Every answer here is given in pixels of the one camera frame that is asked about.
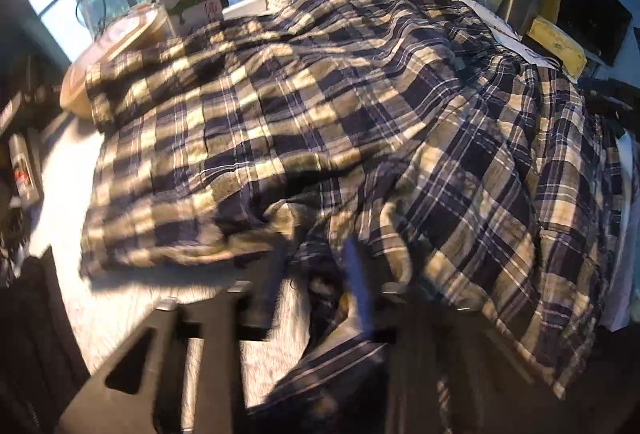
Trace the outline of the blue beige plaid pants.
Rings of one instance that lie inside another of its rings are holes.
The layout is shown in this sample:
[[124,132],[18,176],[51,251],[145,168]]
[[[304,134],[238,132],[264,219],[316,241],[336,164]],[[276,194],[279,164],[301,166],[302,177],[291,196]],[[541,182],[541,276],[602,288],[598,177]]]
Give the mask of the blue beige plaid pants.
[[355,328],[349,238],[395,283],[480,313],[544,384],[492,368],[498,425],[521,431],[584,369],[620,240],[615,131],[461,1],[299,0],[96,65],[87,88],[104,141],[82,276],[274,250],[305,275],[308,354],[258,428],[380,424],[387,350]]

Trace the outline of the yellow sponge block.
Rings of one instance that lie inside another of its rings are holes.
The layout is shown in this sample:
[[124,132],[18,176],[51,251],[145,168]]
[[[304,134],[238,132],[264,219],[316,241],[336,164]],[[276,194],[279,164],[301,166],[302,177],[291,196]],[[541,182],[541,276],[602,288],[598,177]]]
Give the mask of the yellow sponge block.
[[563,65],[564,72],[577,80],[587,65],[587,57],[582,46],[567,33],[542,16],[536,16],[527,35],[555,56]]

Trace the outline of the white green milk carton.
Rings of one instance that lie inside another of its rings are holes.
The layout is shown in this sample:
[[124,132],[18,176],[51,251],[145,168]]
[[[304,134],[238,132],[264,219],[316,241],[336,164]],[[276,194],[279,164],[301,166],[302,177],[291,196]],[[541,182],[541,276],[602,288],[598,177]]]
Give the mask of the white green milk carton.
[[168,25],[176,37],[192,34],[209,23],[222,19],[220,0],[156,0],[163,5]]

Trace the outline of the black monitor screen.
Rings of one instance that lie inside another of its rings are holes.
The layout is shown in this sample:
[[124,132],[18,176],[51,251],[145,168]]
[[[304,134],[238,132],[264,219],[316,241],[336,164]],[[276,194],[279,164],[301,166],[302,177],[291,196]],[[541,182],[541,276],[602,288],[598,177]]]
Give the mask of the black monitor screen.
[[561,0],[556,24],[606,66],[613,66],[631,19],[618,0]]

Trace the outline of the beige plastic basin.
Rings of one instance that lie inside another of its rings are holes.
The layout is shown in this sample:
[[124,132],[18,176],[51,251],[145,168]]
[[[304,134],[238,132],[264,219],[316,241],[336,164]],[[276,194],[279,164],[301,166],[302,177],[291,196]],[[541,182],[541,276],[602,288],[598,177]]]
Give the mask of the beige plastic basin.
[[170,37],[168,16],[159,3],[145,1],[134,6],[126,15],[108,24],[98,40],[67,68],[60,92],[61,108],[90,120],[87,70],[94,64],[113,61],[122,53],[145,49]]

